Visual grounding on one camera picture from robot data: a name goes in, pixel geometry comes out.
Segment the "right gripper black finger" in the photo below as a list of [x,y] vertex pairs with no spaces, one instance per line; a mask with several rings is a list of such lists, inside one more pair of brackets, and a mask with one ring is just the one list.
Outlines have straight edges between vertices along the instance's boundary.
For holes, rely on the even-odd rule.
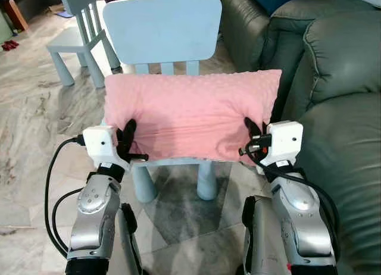
[[248,130],[249,139],[259,138],[263,134],[259,126],[249,117],[244,118],[244,125]]

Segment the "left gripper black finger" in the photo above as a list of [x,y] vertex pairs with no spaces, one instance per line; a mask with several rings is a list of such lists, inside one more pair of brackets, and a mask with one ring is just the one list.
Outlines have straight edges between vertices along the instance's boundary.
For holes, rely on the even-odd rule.
[[122,130],[119,130],[119,149],[131,149],[134,142],[136,120],[130,119]]

